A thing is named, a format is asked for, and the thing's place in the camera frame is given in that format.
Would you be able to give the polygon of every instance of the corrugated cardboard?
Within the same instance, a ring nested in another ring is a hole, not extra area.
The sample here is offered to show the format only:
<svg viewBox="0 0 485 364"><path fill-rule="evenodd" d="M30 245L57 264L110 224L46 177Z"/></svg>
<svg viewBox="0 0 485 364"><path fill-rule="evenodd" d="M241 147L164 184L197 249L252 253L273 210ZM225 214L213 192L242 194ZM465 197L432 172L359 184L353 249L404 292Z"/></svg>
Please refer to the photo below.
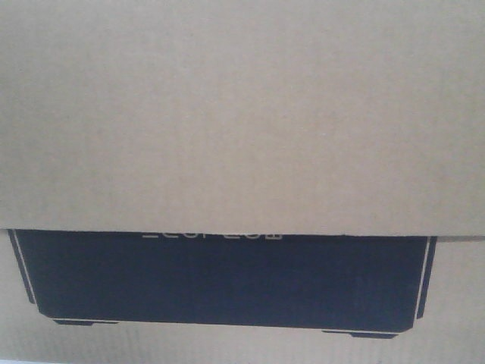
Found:
<svg viewBox="0 0 485 364"><path fill-rule="evenodd" d="M0 225L483 234L483 10L2 2Z"/></svg>
<svg viewBox="0 0 485 364"><path fill-rule="evenodd" d="M485 358L484 263L483 241L438 240L424 316L393 339L227 325L66 326L29 303L8 235L2 231L0 357L79 363L478 364Z"/></svg>

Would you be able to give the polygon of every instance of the white outline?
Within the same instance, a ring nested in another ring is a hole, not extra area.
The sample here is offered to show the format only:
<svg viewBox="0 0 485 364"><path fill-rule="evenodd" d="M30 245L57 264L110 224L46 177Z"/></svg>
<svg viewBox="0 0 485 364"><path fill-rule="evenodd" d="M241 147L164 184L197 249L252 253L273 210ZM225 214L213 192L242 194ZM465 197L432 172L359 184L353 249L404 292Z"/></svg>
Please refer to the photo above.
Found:
<svg viewBox="0 0 485 364"><path fill-rule="evenodd" d="M421 292L423 291L424 274L426 273L427 254L430 250L431 237L427 237L426 250L424 251L423 268L421 269L421 281L419 283L418 298L416 299L415 322L418 320L419 304L421 302Z"/></svg>
<svg viewBox="0 0 485 364"><path fill-rule="evenodd" d="M18 243L16 230L14 230L14 240L15 240L15 245L17 246L18 255L20 256L20 260L22 261L23 271L25 272L25 277L27 278L27 283L29 284L29 289L32 294L33 302L37 304L36 294L33 292L33 285L32 285L32 282L30 281L29 271L27 270L27 265L25 264L25 259L23 258L22 249L20 248L20 244Z"/></svg>
<svg viewBox="0 0 485 364"><path fill-rule="evenodd" d="M32 291L33 300L36 303L36 298L35 298L34 293L33 293L32 284L30 283L29 274L27 272L27 267L25 266L25 261L23 260L22 252L20 250L20 246L18 244L17 235L15 234L15 231L14 231L14 238L15 238L15 243L17 244L17 247L19 249L19 253L20 253L20 257L22 259L23 267L25 268L27 280L29 282L29 286L30 286L30 289ZM421 292L423 290L424 273L426 271L426 266L427 266L427 256L428 256L428 252L429 252L429 248L430 248L430 242L431 242L431 237L427 237L426 250L424 251L423 268L421 269L421 281L420 281L420 284L419 284L418 298L416 299L415 319L413 321L412 327L414 327L414 323L418 320L419 303L421 301ZM89 319L89 318L58 318L58 317L49 317L49 316L46 316L46 317L48 317L49 319L58 320L58 321L74 321L74 322L78 321L78 322L93 322L93 323L96 323L96 322L98 322L98 323L99 322L113 322L113 323L120 323L120 322L147 323L147 322L152 322L152 321L135 321L135 320L133 320L133 321L132 320L98 320L98 319ZM206 323L198 323L198 322L152 322L152 323L168 323L168 324L183 323L183 324L188 324L188 325L220 325L220 324L210 324L210 323L206 324ZM282 328L281 326L269 326L269 327ZM339 329L334 329L334 328L316 328L315 330L321 330L321 331L324 331L326 333L382 334L382 335L398 335L398 334L401 334L402 332L404 332L404 331L400 331L400 332L360 331L360 330L345 330L345 329L339 330Z"/></svg>

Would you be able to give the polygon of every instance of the cardboard box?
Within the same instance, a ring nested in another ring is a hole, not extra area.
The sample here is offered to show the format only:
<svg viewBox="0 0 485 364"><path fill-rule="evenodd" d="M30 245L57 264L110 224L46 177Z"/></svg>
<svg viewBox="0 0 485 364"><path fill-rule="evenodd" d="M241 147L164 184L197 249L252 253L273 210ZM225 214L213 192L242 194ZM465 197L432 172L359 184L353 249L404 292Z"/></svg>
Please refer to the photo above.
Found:
<svg viewBox="0 0 485 364"><path fill-rule="evenodd" d="M442 238L425 317L372 340L56 325L28 302L2 231L0 358L483 361L483 10L1 2L0 228Z"/></svg>

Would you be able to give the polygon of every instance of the cardboard surface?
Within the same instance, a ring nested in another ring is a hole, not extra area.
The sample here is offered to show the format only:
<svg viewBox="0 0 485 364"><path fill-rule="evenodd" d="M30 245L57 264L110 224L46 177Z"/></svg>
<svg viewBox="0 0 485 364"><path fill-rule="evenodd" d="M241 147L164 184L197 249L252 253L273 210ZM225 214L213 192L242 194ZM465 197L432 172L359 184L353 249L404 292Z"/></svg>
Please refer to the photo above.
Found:
<svg viewBox="0 0 485 364"><path fill-rule="evenodd" d="M485 244L438 240L423 318L393 339L318 329L122 322L57 325L29 303L0 231L0 358L75 363L464 364L485 358Z"/></svg>
<svg viewBox="0 0 485 364"><path fill-rule="evenodd" d="M485 232L482 1L0 16L2 227Z"/></svg>

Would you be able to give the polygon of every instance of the black rectangle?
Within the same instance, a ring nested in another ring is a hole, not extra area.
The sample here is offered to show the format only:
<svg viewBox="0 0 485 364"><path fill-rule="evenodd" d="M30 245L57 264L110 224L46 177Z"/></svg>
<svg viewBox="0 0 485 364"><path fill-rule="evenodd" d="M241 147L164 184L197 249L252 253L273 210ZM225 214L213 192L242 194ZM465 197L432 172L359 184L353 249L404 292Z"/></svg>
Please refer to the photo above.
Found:
<svg viewBox="0 0 485 364"><path fill-rule="evenodd" d="M56 320L364 333L412 327L424 308L434 247L427 237L19 230L11 236L26 287L39 311Z"/></svg>

